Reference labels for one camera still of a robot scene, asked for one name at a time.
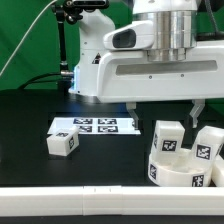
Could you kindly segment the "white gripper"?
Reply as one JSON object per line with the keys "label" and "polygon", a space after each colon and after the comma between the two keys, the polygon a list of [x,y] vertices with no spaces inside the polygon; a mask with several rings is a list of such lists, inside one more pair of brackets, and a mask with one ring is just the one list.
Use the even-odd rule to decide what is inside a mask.
{"label": "white gripper", "polygon": [[196,128],[204,99],[224,98],[224,44],[199,44],[175,62],[150,61],[146,51],[109,52],[100,60],[97,97],[127,102],[136,130],[141,128],[136,102],[194,99],[190,117]]}

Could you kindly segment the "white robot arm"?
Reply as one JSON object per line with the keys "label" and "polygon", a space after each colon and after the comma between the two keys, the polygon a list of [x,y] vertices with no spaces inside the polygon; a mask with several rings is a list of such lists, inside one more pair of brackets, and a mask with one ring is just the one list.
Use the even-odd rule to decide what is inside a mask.
{"label": "white robot arm", "polygon": [[196,38],[207,0],[134,0],[132,23],[117,29],[100,8],[108,0],[72,0],[82,10],[80,60],[71,92],[88,102],[124,103],[134,124],[138,102],[224,98],[224,37]]}

